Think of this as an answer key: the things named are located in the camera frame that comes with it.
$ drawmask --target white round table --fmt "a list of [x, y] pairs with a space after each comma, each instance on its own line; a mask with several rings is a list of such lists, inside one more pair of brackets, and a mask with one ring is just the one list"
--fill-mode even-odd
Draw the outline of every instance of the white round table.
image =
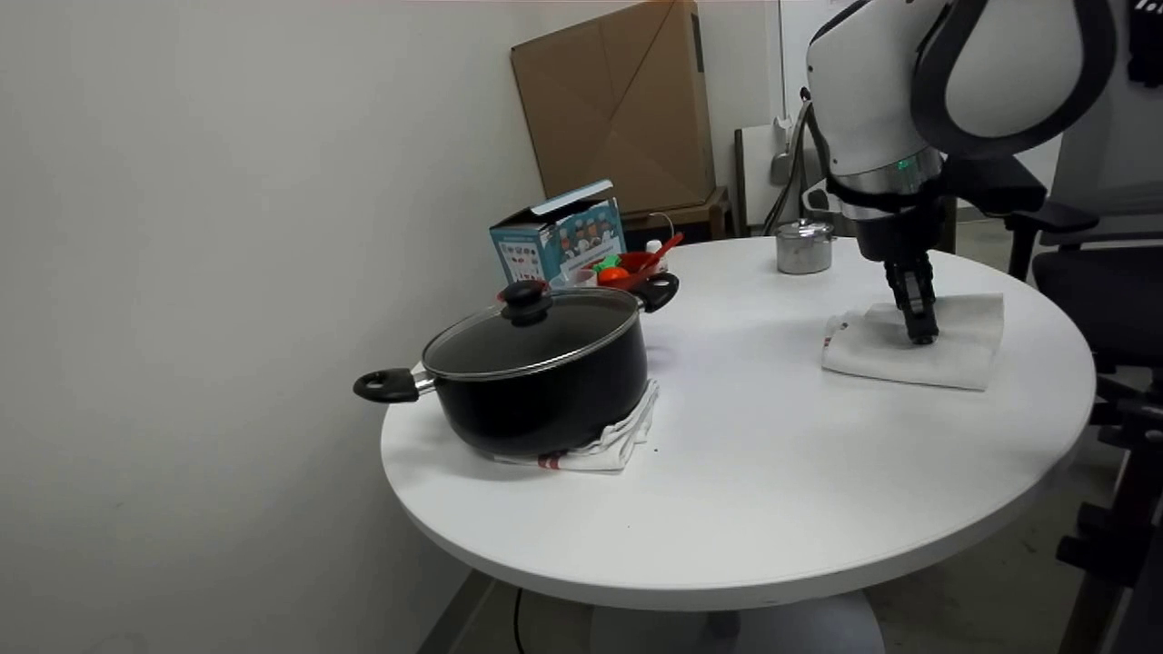
[[779, 276], [769, 241], [670, 254], [682, 289], [645, 317], [663, 397], [622, 475], [486, 461], [425, 397], [382, 427], [395, 498], [489, 578], [637, 609], [802, 604], [972, 547], [1075, 446], [1090, 348], [1032, 285], [935, 254], [937, 294], [1002, 294], [990, 388], [826, 373], [826, 325], [889, 297], [849, 241], [834, 257], [823, 276]]

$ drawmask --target pot handle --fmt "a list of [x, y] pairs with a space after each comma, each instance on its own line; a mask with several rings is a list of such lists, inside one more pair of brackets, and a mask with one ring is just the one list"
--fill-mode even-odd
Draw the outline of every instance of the pot handle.
[[631, 294], [645, 297], [647, 312], [657, 312], [663, 305], [670, 305], [680, 294], [680, 276], [672, 272], [654, 272], [647, 276], [641, 285], [631, 285]]
[[354, 393], [365, 397], [366, 404], [416, 404], [416, 399], [420, 399], [420, 388], [408, 366], [365, 373], [365, 376], [355, 376]]

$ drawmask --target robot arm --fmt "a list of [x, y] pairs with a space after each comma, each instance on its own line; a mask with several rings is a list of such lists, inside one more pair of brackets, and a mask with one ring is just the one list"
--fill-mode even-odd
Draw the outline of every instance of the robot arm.
[[1109, 0], [859, 0], [808, 52], [830, 193], [887, 264], [909, 336], [937, 336], [927, 248], [941, 158], [997, 158], [1075, 124], [1115, 60]]

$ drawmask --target floor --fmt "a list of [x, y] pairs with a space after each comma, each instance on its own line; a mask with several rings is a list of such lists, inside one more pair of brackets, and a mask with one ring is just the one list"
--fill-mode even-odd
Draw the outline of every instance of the floor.
[[[998, 222], [963, 216], [958, 254], [1007, 264]], [[1106, 500], [1115, 450], [1084, 438], [1061, 479], [986, 544], [912, 578], [869, 589], [889, 654], [1052, 654], [1065, 628], [1079, 571], [1054, 558], [1079, 500]], [[517, 654], [514, 589], [489, 586], [452, 654]], [[527, 654], [585, 654], [585, 606], [522, 594]]]

